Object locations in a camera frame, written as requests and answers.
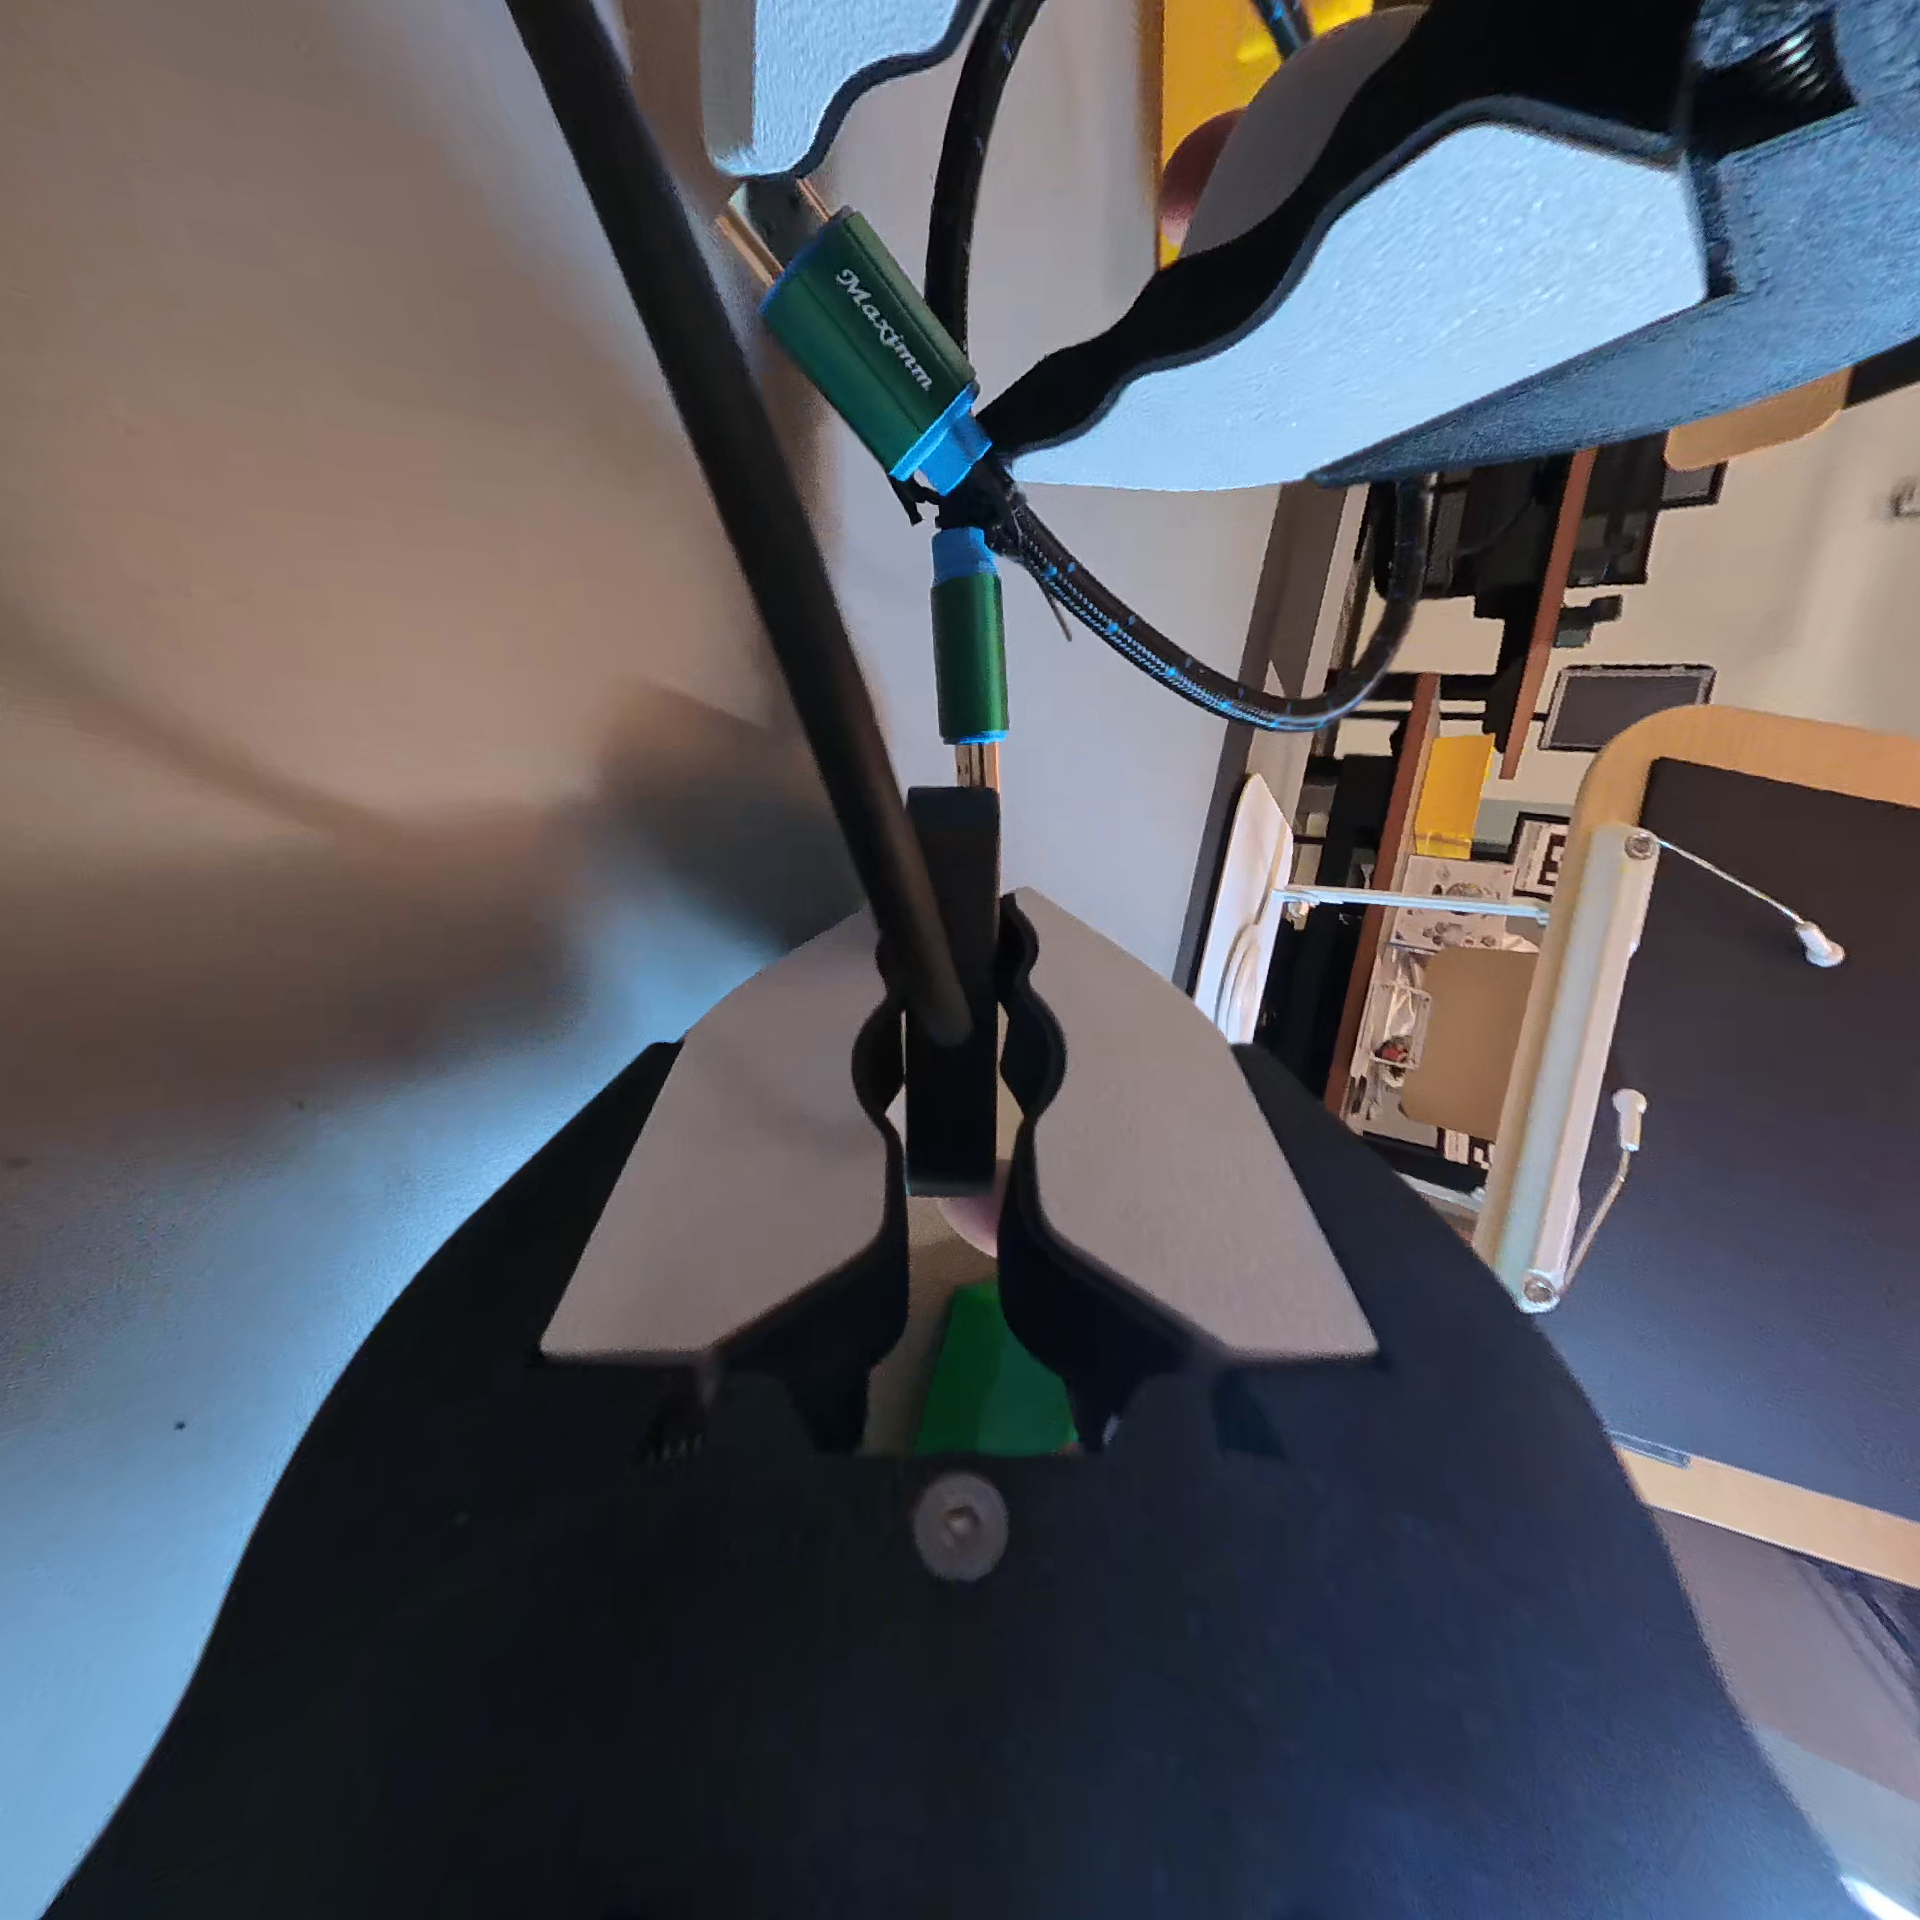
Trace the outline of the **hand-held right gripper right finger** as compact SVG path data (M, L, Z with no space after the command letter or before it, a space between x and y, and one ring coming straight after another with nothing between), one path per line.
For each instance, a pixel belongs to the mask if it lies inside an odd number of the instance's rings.
M1231 1040L1036 887L1000 929L1020 1113L1000 1298L1020 1344L1057 1377L1376 1358Z

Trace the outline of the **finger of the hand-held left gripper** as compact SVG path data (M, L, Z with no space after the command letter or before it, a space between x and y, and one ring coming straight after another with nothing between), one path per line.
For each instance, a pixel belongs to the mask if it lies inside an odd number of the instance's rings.
M975 0L706 0L698 10L702 135L720 174L804 178L852 104L947 62Z
M1266 226L1329 159L1329 104L1254 101L1131 339L989 405L1031 487L1247 492L1325 475L1711 292L1685 166L1513 106L1415 133Z

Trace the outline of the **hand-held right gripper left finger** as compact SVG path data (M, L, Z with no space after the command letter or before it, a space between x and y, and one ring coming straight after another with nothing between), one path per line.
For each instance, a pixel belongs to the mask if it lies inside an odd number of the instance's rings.
M860 1093L885 1021L867 908L769 964L683 1040L541 1336L547 1362L706 1362L829 1286L904 1322L900 1141Z

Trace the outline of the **black adapter box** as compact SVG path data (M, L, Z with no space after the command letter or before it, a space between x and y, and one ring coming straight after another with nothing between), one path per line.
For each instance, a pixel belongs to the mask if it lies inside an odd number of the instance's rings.
M563 127L685 441L782 665L834 825L877 914L881 972L936 1048L975 1040L936 887L838 610L824 552L683 189L622 60L582 0L511 0L507 18Z

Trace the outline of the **green plastic bin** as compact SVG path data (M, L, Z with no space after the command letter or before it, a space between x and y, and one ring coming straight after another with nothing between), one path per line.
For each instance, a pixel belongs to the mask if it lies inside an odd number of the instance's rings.
M1010 1336L1000 1286L951 1298L931 1355L917 1458L1051 1458L1079 1449L1064 1385Z

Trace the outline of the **black HDMI cable green plug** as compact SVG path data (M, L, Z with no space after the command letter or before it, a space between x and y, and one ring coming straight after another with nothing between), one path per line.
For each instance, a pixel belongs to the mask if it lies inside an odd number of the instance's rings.
M1385 681L1427 570L1434 484L1377 487L1376 562L1383 610L1344 672L1320 695L1281 697L1239 685L1104 587L1031 512L975 418L978 376L964 358L968 242L1000 104L1041 3L988 3L947 114L930 202L923 285L853 209L829 209L804 178L753 178L722 209L722 230L769 285L758 321L818 397L885 469L910 521L936 506L930 542L936 726L963 790L1000 790L1010 732L1000 557L1131 670L1182 703L1274 734L1312 734Z

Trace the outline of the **yellow plastic bin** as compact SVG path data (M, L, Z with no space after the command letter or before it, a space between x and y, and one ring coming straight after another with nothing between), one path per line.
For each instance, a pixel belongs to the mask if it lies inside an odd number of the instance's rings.
M1235 126L1292 54L1281 50L1257 3L1164 0L1151 29L1157 171L1211 126Z

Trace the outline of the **person's left hand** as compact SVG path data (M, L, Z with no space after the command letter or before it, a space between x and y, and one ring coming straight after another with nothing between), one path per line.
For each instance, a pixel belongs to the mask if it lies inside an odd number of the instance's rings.
M1191 133L1175 142L1164 159L1158 185L1157 185L1157 266L1168 267L1187 249L1191 214L1207 205L1214 171L1235 142L1235 127L1247 106L1225 106L1202 120ZM1239 198L1231 189L1214 193L1214 209L1202 214L1196 249L1218 249L1241 230L1231 214L1239 214Z

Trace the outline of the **white printed box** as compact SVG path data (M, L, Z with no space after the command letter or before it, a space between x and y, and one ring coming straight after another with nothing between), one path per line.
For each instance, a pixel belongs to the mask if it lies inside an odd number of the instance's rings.
M1344 1114L1359 1131L1492 1146L1518 1055L1542 919L1434 895L1383 923Z

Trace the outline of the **white tipped pin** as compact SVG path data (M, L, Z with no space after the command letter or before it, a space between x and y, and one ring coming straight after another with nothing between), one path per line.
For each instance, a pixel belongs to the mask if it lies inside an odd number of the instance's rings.
M1838 972L1847 964L1847 944L1835 942L1816 923L1801 919L1793 903L1783 903L1778 895L1740 878L1735 872L1717 867L1713 861L1704 861L1696 853L1685 853L1685 845L1675 845L1675 844L1667 844L1659 835L1649 835L1649 832L1630 832L1622 853L1634 854L1634 861L1672 854L1672 861L1713 874L1717 885L1735 887L1740 895L1760 902L1763 908L1771 908L1778 923L1793 926L1809 968Z
M1618 1194L1628 1191L1634 1155L1645 1149L1649 1093L1630 1091L1630 1088L1618 1088L1609 1107L1613 1107L1613 1125L1618 1125L1613 1129L1618 1131L1618 1165L1613 1165L1613 1176L1604 1183L1597 1207L1590 1212L1584 1226L1571 1241L1571 1252L1568 1252L1568 1263L1566 1263L1566 1275L1559 1275L1559 1298L1571 1288L1575 1274L1584 1267L1584 1261L1590 1261L1590 1252L1597 1242L1597 1230L1613 1214Z

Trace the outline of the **black panel with wooden rim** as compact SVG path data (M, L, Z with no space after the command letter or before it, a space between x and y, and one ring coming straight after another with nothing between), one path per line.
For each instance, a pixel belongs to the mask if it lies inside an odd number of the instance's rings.
M1559 1298L1618 1088L1645 1149ZM1916 741L1675 708L1597 751L1472 1248L1651 1509L1916 1590Z

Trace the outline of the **dark framed wall screen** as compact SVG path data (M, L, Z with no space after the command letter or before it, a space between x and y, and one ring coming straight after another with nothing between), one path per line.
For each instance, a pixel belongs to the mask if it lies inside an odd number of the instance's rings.
M1568 665L1552 685L1538 751L1597 754L1651 715L1711 708L1713 685L1717 670L1696 661Z

